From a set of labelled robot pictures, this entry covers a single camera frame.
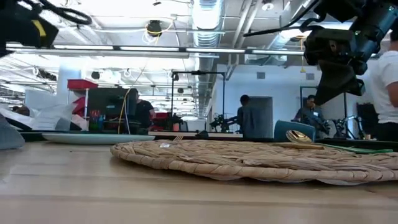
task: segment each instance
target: ceiling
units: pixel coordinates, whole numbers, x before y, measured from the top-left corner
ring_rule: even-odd
[[[225,47],[225,48],[258,48],[269,47],[277,34],[260,35],[238,39],[235,43],[235,33],[240,24],[246,6],[249,6],[247,16],[243,17],[244,32],[249,29],[272,29],[284,25],[300,6],[308,1],[294,0],[51,0],[57,6],[70,7],[93,18],[90,26],[76,26],[51,12],[42,13],[42,17],[56,25],[60,32],[54,45],[156,45],[176,47]],[[271,10],[263,10],[264,3],[272,2]],[[220,4],[220,18],[216,27],[206,27],[215,22],[211,14],[203,14],[200,18],[192,16],[197,9],[206,9],[207,4]],[[160,20],[162,35],[158,38],[149,38],[146,25],[150,20]],[[215,38],[215,45],[206,45],[204,38]],[[288,42],[284,45],[287,50],[300,50],[300,42]],[[295,57],[301,63],[301,57]],[[58,75],[62,64],[79,65],[83,77],[92,80],[91,73],[99,71],[100,80],[92,80],[102,84],[121,85],[154,85],[162,86],[141,87],[139,91],[143,97],[160,96],[151,101],[159,111],[170,109],[166,96],[171,94],[171,71],[192,71],[201,69],[201,65],[210,62],[228,64],[228,54],[161,54],[161,53],[128,53],[110,55],[103,52],[82,52],[63,54],[62,51],[42,53],[41,51],[29,54],[14,53],[0,59],[0,82],[46,82],[37,76],[37,69]],[[181,97],[190,97],[190,106],[181,106],[178,111],[181,115],[205,116],[207,102],[215,77],[208,75],[198,77],[182,75],[177,82],[178,86],[187,86]],[[25,88],[34,88],[44,91],[56,91],[54,85],[11,85],[1,84],[0,94],[3,96],[23,96]]]

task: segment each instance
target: round straw placemat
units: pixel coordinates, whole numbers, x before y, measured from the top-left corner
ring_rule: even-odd
[[[121,159],[154,169],[231,180],[320,180],[351,185],[398,179],[398,153],[359,155],[331,147],[296,143],[234,141],[144,141],[111,147]]]

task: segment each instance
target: gray door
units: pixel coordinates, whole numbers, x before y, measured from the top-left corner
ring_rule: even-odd
[[[255,107],[255,109],[261,111],[262,115],[262,130],[267,138],[272,138],[274,136],[274,122],[272,115],[272,97],[268,96],[250,96],[250,106]]]

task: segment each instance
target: white plate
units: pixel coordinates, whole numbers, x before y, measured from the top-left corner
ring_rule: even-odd
[[[43,133],[43,137],[51,142],[64,144],[113,145],[131,141],[151,141],[155,136],[130,134],[65,134]]]

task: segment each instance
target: yellow tape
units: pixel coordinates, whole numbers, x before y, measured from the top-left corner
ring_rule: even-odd
[[[41,37],[45,37],[47,34],[45,33],[45,30],[38,20],[32,20],[33,24],[35,24],[36,28],[39,30],[39,34]]]

